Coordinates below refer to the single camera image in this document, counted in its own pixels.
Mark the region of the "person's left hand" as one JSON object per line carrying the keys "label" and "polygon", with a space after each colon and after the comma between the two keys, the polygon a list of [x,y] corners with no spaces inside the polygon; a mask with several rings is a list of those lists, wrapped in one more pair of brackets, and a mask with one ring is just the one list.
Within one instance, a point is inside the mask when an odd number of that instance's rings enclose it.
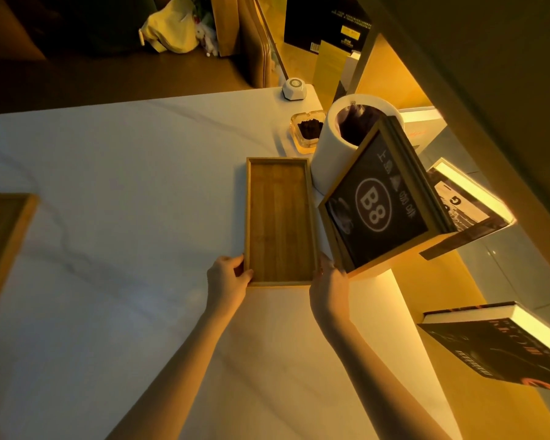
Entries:
{"label": "person's left hand", "polygon": [[244,255],[220,256],[207,271],[207,300],[205,313],[231,320],[242,304],[246,293],[235,293],[234,280],[244,272]]}

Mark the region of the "person's right hand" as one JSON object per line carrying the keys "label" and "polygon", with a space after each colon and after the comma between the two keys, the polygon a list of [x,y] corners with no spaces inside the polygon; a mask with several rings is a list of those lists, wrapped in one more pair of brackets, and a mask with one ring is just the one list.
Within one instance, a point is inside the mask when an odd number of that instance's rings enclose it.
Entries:
{"label": "person's right hand", "polygon": [[339,270],[341,276],[320,276],[320,269],[315,271],[310,285],[310,307],[321,329],[350,319],[349,281]]}

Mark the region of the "rectangular wooden tray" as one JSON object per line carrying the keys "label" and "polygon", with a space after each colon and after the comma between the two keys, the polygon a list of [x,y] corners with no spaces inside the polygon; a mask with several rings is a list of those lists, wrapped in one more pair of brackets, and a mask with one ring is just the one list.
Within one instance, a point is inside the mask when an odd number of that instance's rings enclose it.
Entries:
{"label": "rectangular wooden tray", "polygon": [[248,157],[243,269],[248,287],[308,286],[318,269],[313,186],[308,159]]}

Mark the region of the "person's right forearm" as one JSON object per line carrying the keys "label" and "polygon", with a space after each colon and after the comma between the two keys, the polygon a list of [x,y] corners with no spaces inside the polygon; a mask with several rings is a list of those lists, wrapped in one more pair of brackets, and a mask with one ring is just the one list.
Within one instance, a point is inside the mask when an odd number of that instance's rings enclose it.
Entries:
{"label": "person's right forearm", "polygon": [[336,352],[379,440],[452,440],[344,316],[314,315]]}

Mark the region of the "person's left forearm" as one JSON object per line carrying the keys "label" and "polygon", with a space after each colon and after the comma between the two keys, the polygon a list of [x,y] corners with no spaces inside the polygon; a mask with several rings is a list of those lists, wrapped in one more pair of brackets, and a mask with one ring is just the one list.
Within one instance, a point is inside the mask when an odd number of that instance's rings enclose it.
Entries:
{"label": "person's left forearm", "polygon": [[236,310],[206,309],[105,440],[178,440],[215,348]]}

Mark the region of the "white cylindrical bin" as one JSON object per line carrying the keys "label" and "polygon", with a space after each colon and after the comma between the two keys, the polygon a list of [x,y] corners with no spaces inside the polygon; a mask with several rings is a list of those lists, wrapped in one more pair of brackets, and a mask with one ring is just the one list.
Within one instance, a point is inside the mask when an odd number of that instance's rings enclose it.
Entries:
{"label": "white cylindrical bin", "polygon": [[337,115],[352,103],[373,106],[386,114],[396,117],[404,129],[400,112],[389,102],[370,94],[349,94],[332,103],[311,159],[310,169],[313,186],[325,195],[340,172],[348,165],[358,147],[345,141],[339,134]]}

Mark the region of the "glass ashtray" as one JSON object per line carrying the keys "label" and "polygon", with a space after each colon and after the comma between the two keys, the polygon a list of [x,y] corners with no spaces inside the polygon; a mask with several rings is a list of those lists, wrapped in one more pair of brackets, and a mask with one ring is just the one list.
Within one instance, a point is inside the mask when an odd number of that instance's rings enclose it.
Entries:
{"label": "glass ashtray", "polygon": [[326,118],[324,110],[294,114],[290,121],[290,135],[298,153],[302,155],[315,152]]}

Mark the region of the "dark bin liner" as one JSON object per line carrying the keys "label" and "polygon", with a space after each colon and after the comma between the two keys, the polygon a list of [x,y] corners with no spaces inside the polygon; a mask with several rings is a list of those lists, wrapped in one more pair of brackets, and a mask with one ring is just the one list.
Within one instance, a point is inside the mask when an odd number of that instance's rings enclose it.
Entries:
{"label": "dark bin liner", "polygon": [[337,115],[339,134],[345,141],[358,147],[375,123],[385,116],[384,112],[373,106],[352,103]]}

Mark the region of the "black white acrylic sign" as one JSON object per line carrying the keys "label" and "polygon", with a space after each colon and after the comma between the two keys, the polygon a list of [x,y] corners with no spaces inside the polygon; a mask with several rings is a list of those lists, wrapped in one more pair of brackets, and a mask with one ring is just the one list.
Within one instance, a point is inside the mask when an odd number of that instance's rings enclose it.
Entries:
{"label": "black white acrylic sign", "polygon": [[422,251],[426,260],[438,258],[464,245],[516,224],[516,218],[494,193],[445,158],[427,171],[456,233]]}

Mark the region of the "white box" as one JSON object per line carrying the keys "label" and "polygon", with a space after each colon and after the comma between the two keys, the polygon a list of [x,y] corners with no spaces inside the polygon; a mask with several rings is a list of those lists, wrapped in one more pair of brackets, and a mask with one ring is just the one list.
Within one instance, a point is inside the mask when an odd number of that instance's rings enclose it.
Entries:
{"label": "white box", "polygon": [[405,134],[417,154],[421,154],[447,125],[434,106],[404,108],[399,112],[404,122]]}

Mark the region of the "white call button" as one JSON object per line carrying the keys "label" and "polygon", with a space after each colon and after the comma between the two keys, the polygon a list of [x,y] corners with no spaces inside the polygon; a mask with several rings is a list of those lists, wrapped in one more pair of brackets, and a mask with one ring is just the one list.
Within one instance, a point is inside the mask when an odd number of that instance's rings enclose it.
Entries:
{"label": "white call button", "polygon": [[301,79],[290,78],[284,82],[281,92],[288,101],[301,101],[307,97],[307,84]]}

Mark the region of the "black book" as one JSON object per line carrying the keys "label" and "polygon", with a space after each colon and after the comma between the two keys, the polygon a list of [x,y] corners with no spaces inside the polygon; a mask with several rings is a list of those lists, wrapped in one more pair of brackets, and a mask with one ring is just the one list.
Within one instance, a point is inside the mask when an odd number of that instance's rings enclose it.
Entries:
{"label": "black book", "polygon": [[550,391],[550,325],[517,302],[428,311],[418,327],[482,377]]}

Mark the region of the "tan leather chair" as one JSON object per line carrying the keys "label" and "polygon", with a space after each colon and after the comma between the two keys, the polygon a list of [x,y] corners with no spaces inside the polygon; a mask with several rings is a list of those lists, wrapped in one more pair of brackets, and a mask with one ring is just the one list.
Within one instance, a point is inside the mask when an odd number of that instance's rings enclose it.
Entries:
{"label": "tan leather chair", "polygon": [[257,0],[237,0],[240,56],[237,58],[244,79],[253,88],[279,85],[266,24]]}

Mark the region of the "black cardboard box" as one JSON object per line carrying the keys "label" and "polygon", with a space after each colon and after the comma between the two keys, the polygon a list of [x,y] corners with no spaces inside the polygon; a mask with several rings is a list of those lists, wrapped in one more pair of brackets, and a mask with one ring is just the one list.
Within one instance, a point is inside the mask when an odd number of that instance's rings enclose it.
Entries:
{"label": "black cardboard box", "polygon": [[371,21],[358,0],[287,0],[284,42],[318,54],[322,42],[360,53]]}

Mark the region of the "white plush toy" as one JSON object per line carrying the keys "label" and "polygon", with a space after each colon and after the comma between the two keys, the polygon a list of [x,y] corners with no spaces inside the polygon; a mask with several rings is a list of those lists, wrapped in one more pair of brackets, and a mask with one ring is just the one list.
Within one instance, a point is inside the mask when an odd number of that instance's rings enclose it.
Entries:
{"label": "white plush toy", "polygon": [[219,44],[213,15],[206,12],[203,18],[196,18],[196,38],[205,50],[206,56],[219,56]]}

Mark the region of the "yellow bag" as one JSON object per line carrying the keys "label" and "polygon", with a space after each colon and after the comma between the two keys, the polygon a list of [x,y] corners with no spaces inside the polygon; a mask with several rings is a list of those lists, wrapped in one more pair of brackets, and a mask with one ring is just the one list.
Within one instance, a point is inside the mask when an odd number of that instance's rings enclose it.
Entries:
{"label": "yellow bag", "polygon": [[198,47],[192,0],[169,0],[160,11],[151,14],[138,31],[141,46],[149,44],[162,53],[188,53]]}

